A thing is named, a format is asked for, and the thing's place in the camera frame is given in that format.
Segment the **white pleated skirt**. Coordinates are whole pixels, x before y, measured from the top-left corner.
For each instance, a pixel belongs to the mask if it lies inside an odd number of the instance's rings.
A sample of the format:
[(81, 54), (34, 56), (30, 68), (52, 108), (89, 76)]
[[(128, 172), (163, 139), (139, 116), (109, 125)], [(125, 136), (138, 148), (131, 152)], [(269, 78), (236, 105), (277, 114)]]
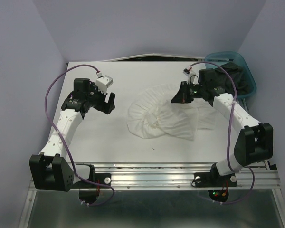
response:
[(171, 103), (179, 87), (162, 84), (139, 93), (128, 108), (129, 132), (142, 139), (170, 135), (194, 141), (198, 130), (214, 130), (218, 112), (208, 102), (198, 98), (189, 104)]

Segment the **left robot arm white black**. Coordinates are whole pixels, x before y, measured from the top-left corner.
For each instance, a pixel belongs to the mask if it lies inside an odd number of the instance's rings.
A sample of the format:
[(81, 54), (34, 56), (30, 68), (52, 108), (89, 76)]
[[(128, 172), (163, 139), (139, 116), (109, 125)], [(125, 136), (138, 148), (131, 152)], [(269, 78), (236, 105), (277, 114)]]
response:
[(36, 189), (69, 191), (74, 181), (74, 165), (67, 163), (69, 146), (78, 126), (87, 112), (94, 108), (110, 114), (114, 108), (114, 93), (107, 93), (113, 84), (109, 76), (101, 76), (95, 82), (88, 78), (76, 78), (73, 91), (64, 100), (59, 119), (52, 135), (38, 155), (32, 155), (29, 166)]

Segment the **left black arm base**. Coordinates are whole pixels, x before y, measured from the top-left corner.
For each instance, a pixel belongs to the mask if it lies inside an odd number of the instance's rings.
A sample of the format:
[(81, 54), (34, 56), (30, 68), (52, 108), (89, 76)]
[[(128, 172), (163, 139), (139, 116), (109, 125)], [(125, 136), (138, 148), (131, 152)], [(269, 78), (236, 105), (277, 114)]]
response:
[[(95, 166), (92, 164), (79, 163), (78, 166), (86, 166), (89, 168), (88, 178), (83, 180), (74, 175), (74, 180), (71, 189), (80, 189), (78, 199), (81, 205), (87, 207), (96, 207), (106, 204), (112, 199), (115, 190), (111, 187), (110, 173), (97, 173)], [(101, 197), (101, 190), (112, 190), (112, 195), (107, 199)]]

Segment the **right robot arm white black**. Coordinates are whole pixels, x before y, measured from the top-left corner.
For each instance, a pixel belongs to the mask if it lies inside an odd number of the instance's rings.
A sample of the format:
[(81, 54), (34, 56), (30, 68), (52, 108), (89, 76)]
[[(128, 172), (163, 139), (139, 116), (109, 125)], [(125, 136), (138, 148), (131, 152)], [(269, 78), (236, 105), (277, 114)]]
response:
[(188, 80), (182, 81), (180, 88), (171, 102), (188, 104), (197, 98), (208, 102), (228, 121), (228, 129), (234, 129), (238, 138), (233, 151), (228, 151), (227, 158), (213, 165), (209, 180), (214, 185), (220, 185), (226, 176), (240, 171), (253, 163), (268, 160), (273, 156), (273, 127), (269, 123), (261, 123), (253, 118), (237, 102), (235, 95), (219, 86), (214, 76), (199, 71), (199, 81), (194, 84), (194, 76), (189, 69), (183, 71)]

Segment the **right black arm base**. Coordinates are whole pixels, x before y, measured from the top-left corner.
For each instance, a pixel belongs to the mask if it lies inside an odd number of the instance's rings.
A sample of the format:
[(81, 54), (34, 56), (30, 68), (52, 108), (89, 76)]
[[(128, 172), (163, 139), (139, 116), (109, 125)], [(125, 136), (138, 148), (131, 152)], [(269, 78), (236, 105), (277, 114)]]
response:
[(211, 200), (226, 203), (229, 198), (229, 187), (237, 187), (237, 179), (234, 173), (220, 176), (216, 164), (211, 166), (209, 172), (196, 172), (191, 181), (195, 188), (211, 188), (208, 194)]

